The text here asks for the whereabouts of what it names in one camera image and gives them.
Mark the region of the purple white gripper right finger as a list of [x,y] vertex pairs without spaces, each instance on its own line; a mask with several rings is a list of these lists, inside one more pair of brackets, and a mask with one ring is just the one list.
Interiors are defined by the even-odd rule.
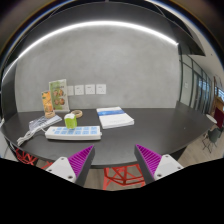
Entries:
[[146,184],[183,169],[183,166],[169,154],[160,155],[139,144],[135,145],[134,154]]

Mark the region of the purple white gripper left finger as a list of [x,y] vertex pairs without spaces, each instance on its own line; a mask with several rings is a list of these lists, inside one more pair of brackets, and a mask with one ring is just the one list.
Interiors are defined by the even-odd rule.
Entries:
[[93,145],[70,157],[60,157],[46,171],[83,187],[95,156]]

